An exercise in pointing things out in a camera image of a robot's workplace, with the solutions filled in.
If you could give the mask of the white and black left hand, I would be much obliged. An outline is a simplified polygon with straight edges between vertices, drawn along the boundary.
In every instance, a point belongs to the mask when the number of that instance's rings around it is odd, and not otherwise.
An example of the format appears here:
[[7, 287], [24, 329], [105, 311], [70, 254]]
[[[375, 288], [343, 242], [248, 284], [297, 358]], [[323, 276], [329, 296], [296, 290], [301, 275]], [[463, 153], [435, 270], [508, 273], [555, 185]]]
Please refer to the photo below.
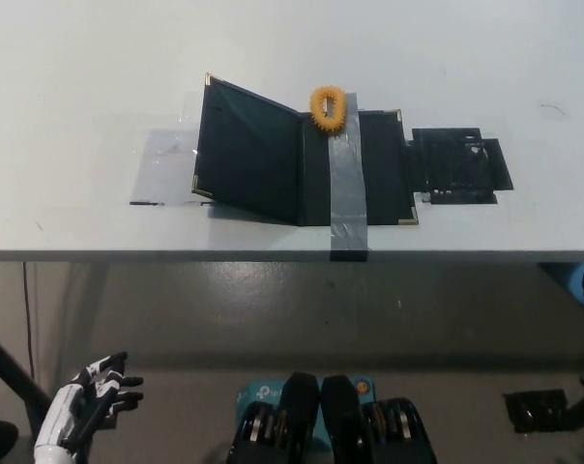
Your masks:
[[134, 387], [141, 377], [125, 374], [128, 354], [120, 352], [92, 362], [58, 390], [44, 418], [35, 450], [55, 447], [74, 454], [104, 424], [138, 407], [143, 394]]

